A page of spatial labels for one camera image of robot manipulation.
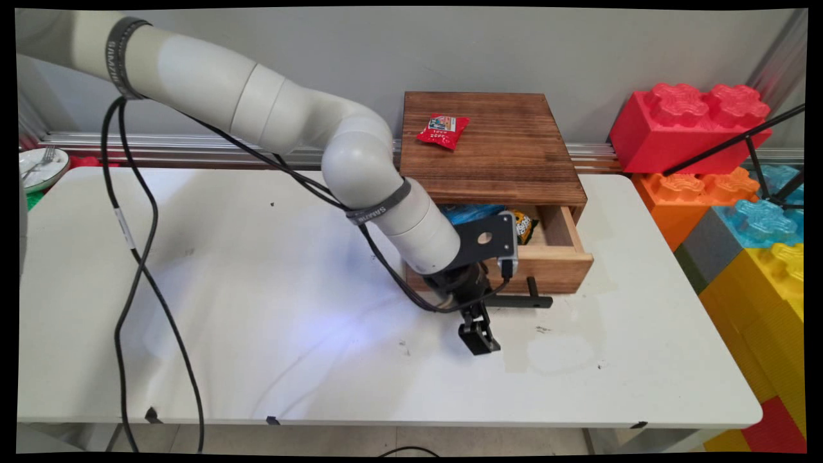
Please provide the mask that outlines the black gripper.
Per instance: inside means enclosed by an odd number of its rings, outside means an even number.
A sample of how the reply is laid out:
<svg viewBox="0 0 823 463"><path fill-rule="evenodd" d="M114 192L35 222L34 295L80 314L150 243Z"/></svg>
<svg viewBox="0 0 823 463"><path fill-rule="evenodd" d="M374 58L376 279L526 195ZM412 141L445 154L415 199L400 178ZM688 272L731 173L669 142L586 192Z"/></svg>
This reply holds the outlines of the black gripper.
<svg viewBox="0 0 823 463"><path fill-rule="evenodd" d="M482 300L492 293L487 275L486 265L479 262L426 275L424 283L443 299L435 305L436 311L454 311L459 305ZM492 354L501 349L492 334L491 319L485 302L468 305L462 308L460 314L462 323L458 328L458 336L473 355Z"/></svg>

